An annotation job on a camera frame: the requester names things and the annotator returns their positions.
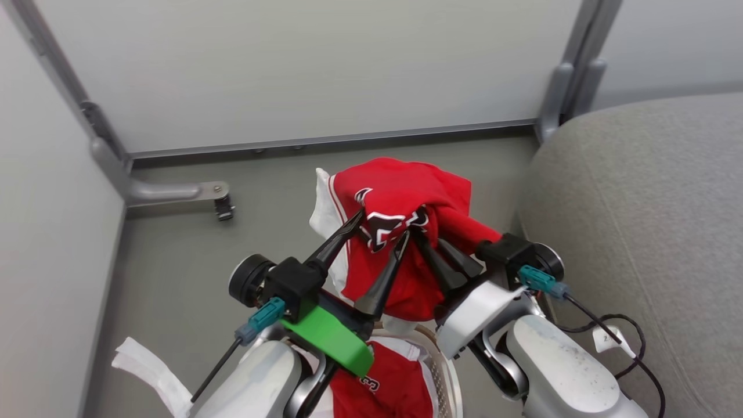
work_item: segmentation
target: white basket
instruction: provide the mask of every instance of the white basket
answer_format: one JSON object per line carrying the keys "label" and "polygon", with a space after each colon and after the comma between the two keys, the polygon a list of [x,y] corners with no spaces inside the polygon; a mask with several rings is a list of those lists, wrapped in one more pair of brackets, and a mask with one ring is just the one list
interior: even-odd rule
{"label": "white basket", "polygon": [[459,387],[457,371],[454,369],[454,363],[447,360],[436,347],[436,335],[433,331],[422,325],[417,325],[415,331],[408,335],[395,335],[382,328],[381,324],[377,324],[372,335],[400,338],[423,347],[429,354],[424,363],[431,370],[433,382],[436,385],[438,417],[464,418],[462,392]]}

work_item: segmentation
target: gray chair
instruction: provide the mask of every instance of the gray chair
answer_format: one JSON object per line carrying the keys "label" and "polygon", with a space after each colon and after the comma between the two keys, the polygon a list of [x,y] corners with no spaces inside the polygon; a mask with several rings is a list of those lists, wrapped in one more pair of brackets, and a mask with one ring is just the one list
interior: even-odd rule
{"label": "gray chair", "polygon": [[[524,192],[524,232],[562,256],[578,300],[642,326],[666,416],[743,417],[743,94],[570,120],[537,153]],[[588,323],[554,308],[558,323]],[[639,347],[632,326],[617,324]],[[589,337],[577,339],[588,348]],[[615,373],[629,364],[619,352],[597,357]],[[642,370],[620,383],[656,415]]]}

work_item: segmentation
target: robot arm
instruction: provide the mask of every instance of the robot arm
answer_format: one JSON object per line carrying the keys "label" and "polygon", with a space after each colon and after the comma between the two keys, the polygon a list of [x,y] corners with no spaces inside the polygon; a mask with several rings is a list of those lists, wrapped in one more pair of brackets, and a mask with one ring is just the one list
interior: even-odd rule
{"label": "robot arm", "polygon": [[[396,242],[388,265],[367,294],[349,306],[322,285],[328,267],[363,219],[361,210],[303,263],[290,257],[276,264],[255,254],[236,268],[230,279],[234,298],[249,307],[280,298],[285,312],[280,323],[261,334],[260,344],[197,417],[232,418],[238,415],[219,411],[245,408],[255,417],[308,417],[337,370],[364,376],[371,366],[365,341],[379,320],[410,242],[434,272],[445,297],[435,309],[435,319],[437,344],[447,358],[457,358],[459,351],[470,348],[507,398],[525,401],[528,417],[647,417],[620,392],[607,369],[545,319],[533,293],[520,283],[524,268],[552,281],[562,279],[562,261],[549,247],[505,234],[498,242],[483,242],[478,247],[476,256],[486,264],[482,271],[479,263],[446,240],[440,239],[435,250],[424,234],[409,229]],[[490,337],[504,328],[507,333],[494,347]],[[319,359],[314,373],[303,357],[285,350],[285,344],[275,344],[282,338]],[[260,364],[268,362],[273,367],[272,361],[278,361],[267,357],[266,347],[288,363],[270,378],[256,371]],[[264,360],[254,361],[253,356]],[[256,385],[276,389],[278,395],[270,407],[259,408],[265,415],[256,414],[249,402],[222,405],[225,399],[262,396],[253,386],[241,386],[247,378],[235,377],[236,373],[253,376],[248,380]],[[565,386],[566,376],[574,383]],[[243,388],[242,396],[235,395],[234,387]],[[266,399],[263,396],[261,405]]]}

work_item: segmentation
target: printed number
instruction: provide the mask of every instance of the printed number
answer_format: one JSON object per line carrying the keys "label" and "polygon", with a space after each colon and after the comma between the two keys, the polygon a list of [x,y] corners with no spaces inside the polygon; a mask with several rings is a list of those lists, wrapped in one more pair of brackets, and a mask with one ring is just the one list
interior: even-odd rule
{"label": "printed number", "polygon": [[360,377],[359,382],[364,386],[369,386],[369,390],[372,392],[379,390],[379,382],[369,376]]}

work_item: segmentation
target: teal connector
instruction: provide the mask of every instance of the teal connector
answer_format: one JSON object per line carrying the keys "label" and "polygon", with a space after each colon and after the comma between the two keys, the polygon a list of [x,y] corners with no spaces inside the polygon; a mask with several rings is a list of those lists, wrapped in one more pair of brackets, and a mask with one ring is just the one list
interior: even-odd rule
{"label": "teal connector", "polygon": [[271,298],[247,320],[247,324],[235,330],[235,339],[239,338],[240,345],[247,346],[262,330],[283,318],[285,309],[286,304],[281,298]]}
{"label": "teal connector", "polygon": [[562,300],[566,293],[570,292],[568,285],[555,280],[550,274],[532,266],[523,266],[519,269],[521,283],[529,289],[547,293],[553,298]]}

